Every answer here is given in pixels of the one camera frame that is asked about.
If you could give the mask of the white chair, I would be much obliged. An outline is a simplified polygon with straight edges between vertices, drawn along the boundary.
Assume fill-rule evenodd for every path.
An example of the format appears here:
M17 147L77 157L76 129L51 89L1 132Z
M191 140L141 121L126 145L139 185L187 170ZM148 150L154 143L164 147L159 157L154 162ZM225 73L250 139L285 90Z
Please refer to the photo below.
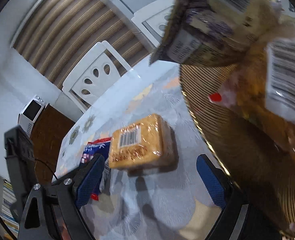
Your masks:
M132 23L155 47L165 32L175 0L156 0L134 13Z
M105 91L121 78L106 52L126 71L131 66L107 41L96 43L76 64L62 85L62 91L85 113Z

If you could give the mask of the white chair right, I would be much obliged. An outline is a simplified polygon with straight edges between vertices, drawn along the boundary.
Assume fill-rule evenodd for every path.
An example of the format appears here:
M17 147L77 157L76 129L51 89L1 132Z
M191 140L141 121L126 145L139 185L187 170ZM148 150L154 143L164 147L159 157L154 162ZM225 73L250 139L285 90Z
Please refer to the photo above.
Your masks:
M155 47L165 32L175 0L156 0L134 13L132 23Z

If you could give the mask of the brown ribbed glass bowl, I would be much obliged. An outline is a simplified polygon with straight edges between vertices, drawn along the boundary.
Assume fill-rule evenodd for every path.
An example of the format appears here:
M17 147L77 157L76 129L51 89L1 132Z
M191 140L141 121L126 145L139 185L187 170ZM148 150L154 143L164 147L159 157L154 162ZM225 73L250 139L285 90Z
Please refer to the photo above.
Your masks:
M224 172L246 199L281 233L295 238L295 163L256 126L211 103L234 66L199 68L181 64L179 80L194 123Z

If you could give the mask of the orange bread block pack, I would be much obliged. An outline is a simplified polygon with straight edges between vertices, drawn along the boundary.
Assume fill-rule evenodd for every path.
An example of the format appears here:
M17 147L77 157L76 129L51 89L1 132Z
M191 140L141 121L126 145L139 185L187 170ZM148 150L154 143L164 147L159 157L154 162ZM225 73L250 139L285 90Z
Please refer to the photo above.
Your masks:
M172 166L177 161L173 139L169 124L150 114L113 132L109 167L132 171Z

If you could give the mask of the clear cracker pack with barcode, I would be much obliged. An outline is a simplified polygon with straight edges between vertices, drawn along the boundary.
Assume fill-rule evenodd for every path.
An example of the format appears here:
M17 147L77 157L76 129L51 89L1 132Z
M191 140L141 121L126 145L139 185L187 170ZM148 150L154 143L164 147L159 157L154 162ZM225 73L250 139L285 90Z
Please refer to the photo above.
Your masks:
M267 45L266 108L295 124L295 39Z

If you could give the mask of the blue red snack bag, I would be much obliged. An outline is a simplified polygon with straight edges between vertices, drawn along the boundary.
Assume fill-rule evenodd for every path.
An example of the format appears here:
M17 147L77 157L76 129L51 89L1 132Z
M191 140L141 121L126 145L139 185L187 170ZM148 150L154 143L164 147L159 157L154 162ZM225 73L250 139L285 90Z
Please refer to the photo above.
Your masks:
M97 139L86 144L80 161L80 167L90 164L90 175L86 177L88 186L94 186L90 198L98 201L104 191L111 169L109 167L109 152L111 137Z

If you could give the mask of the brown wooden cabinet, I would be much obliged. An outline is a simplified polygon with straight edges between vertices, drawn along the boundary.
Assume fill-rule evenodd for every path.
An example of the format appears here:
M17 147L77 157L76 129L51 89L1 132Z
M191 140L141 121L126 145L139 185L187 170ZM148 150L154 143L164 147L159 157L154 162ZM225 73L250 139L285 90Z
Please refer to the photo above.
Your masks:
M43 109L33 126L30 139L34 144L35 173L40 184L52 182L63 138L75 124L51 105Z

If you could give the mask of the dark blue patterned snack bag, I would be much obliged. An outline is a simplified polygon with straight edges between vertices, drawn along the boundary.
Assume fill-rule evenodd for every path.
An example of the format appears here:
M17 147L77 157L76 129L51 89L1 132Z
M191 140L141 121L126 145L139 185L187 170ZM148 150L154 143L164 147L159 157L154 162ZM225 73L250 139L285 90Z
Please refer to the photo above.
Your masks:
M280 0L175 0L150 62L198 67L237 63L281 15Z

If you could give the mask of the white chair left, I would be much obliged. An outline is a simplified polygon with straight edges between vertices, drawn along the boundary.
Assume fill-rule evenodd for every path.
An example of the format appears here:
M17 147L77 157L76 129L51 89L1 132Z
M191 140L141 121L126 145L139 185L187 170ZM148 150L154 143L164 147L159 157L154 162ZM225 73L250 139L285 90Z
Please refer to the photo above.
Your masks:
M106 52L126 71L131 66L107 41L96 43L76 64L62 85L62 91L85 113L105 91L121 78Z

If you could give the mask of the bookshelf with books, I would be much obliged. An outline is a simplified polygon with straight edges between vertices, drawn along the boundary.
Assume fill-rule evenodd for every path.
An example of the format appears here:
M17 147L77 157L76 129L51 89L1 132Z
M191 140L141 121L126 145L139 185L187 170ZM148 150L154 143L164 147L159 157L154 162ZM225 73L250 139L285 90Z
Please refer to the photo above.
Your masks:
M11 204L14 202L16 202L16 198L10 181L0 176L0 217L11 233L17 237L19 224L15 221L10 211Z

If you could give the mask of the striped window blind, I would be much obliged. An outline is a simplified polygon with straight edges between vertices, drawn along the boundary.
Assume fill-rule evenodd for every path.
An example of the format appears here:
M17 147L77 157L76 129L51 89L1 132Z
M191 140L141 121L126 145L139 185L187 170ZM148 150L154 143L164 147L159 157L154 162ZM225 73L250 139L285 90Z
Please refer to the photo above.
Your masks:
M13 48L61 89L81 58L102 41L109 42L131 67L151 51L134 26L103 0L40 0Z

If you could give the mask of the fan pattern tablecloth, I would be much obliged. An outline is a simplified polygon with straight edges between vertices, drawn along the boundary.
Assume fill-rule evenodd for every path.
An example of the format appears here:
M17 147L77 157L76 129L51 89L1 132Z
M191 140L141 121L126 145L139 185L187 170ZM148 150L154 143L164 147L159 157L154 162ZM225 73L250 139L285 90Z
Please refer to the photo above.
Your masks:
M185 105L179 66L141 63L112 85L62 141L56 175L78 167L90 141L149 114L173 129L178 162L140 171L112 170L99 200L81 213L96 239L205 239L221 212L199 176L196 160L209 154Z

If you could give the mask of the white microwave oven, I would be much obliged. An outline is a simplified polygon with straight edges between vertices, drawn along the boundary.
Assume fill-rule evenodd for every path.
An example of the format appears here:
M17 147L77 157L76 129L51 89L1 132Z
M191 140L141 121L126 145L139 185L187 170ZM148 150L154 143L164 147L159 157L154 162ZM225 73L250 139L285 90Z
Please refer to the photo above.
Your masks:
M35 95L19 113L17 124L27 133L30 137L32 129L36 120L47 107L48 103L45 102L40 96Z

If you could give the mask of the red striped fried snack bag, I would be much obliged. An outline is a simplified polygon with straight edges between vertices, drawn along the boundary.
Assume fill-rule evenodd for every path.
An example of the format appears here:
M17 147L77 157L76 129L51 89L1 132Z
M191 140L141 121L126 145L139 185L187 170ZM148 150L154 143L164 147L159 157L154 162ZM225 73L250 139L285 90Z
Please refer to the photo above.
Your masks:
M209 101L254 124L295 161L295 124L270 112L265 106L267 45L279 39L295 38L256 42L217 92L209 95Z

